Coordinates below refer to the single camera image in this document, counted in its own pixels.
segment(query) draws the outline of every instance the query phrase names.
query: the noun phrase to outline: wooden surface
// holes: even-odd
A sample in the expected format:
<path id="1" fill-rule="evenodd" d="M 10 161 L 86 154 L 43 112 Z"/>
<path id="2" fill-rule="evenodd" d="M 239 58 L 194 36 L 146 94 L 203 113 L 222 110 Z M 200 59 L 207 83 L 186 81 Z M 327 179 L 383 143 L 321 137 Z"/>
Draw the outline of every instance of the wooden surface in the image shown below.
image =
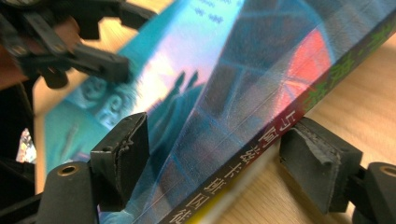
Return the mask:
<path id="1" fill-rule="evenodd" d="M 135 0 L 159 12 L 169 0 Z M 115 51 L 135 31 L 120 27 L 118 20 L 101 22 L 101 41 L 89 42 L 97 48 Z M 364 152 L 362 165 L 372 161 L 396 164 L 396 35 L 349 75 L 309 113 L 332 132 Z M 45 114 L 86 77 L 69 74 L 71 84 L 51 91 L 40 80 L 35 88 L 35 129 L 43 131 Z M 37 134 L 37 191 L 42 190 L 44 137 Z M 346 215 L 323 216 L 300 192 L 279 165 L 277 157 L 247 185 L 217 223 L 349 223 Z"/>
<path id="2" fill-rule="evenodd" d="M 307 117 L 363 151 L 363 167 L 373 161 L 396 164 L 396 35 Z M 350 223 L 352 209 L 346 215 L 323 216 L 275 157 L 219 223 Z"/>

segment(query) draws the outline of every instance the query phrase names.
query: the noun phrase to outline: glossy cover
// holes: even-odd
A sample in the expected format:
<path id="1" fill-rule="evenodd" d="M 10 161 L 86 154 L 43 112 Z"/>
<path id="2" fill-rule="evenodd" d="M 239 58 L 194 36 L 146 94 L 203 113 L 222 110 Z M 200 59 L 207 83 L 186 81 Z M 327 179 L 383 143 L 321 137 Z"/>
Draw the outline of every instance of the glossy cover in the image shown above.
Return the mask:
<path id="1" fill-rule="evenodd" d="M 394 0 L 176 1 L 120 51 L 131 83 L 92 77 L 47 115 L 48 169 L 148 111 L 148 165 L 101 220 L 184 222 L 388 39 L 395 14 Z"/>

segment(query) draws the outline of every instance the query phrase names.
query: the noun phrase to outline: clamp jaw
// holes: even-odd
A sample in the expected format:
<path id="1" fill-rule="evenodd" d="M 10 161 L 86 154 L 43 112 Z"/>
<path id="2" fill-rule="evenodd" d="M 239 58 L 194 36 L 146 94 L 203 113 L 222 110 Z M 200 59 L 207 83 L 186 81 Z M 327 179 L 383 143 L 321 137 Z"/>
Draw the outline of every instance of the clamp jaw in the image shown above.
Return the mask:
<path id="1" fill-rule="evenodd" d="M 355 205 L 352 222 L 396 223 L 396 166 L 360 166 L 362 152 L 334 133 L 303 118 L 280 144 L 280 161 L 323 214 Z"/>
<path id="2" fill-rule="evenodd" d="M 73 161 L 49 172 L 36 223 L 99 223 L 101 211 L 120 211 L 149 159 L 146 113 L 121 120 L 91 151 L 89 162 Z"/>
<path id="3" fill-rule="evenodd" d="M 139 29 L 154 15 L 122 0 L 0 0 L 0 44 L 26 76 L 42 76 L 53 89 L 67 84 L 65 71 L 71 67 L 110 82 L 126 82 L 128 59 L 82 44 L 69 51 L 52 27 L 73 17 L 81 38 L 98 39 L 103 17 L 119 17 L 121 24 Z M 41 50 L 29 49 L 26 38 Z"/>

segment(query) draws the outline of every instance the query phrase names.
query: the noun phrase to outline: book spine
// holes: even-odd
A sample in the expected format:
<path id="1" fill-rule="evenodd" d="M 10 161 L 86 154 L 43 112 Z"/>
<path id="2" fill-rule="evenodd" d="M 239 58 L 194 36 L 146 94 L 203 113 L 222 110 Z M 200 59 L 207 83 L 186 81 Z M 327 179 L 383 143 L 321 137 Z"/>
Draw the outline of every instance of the book spine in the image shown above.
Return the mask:
<path id="1" fill-rule="evenodd" d="M 205 206 L 221 189 L 287 132 L 344 77 L 396 32 L 396 11 L 390 13 L 354 47 L 340 57 L 311 88 L 302 92 L 289 106 L 258 132 L 195 192 L 165 216 L 161 223 L 184 223 Z"/>

